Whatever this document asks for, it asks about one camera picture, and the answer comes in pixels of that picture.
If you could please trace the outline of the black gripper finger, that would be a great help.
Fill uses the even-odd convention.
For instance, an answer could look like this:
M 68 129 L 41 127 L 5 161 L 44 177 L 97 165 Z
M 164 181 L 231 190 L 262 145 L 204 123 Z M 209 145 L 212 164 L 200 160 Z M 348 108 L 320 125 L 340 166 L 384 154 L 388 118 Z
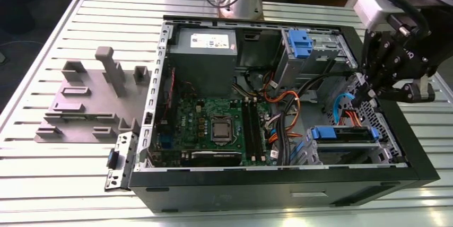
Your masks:
M 362 74 L 358 76 L 360 86 L 356 87 L 354 96 L 354 105 L 360 106 L 364 101 L 370 101 L 378 98 L 378 86 L 380 83 L 380 73 L 367 76 Z
M 383 86 L 375 93 L 379 99 L 395 102 L 425 103 L 435 100 L 435 92 L 427 76 L 405 83 L 401 88 L 395 88 L 393 85 Z

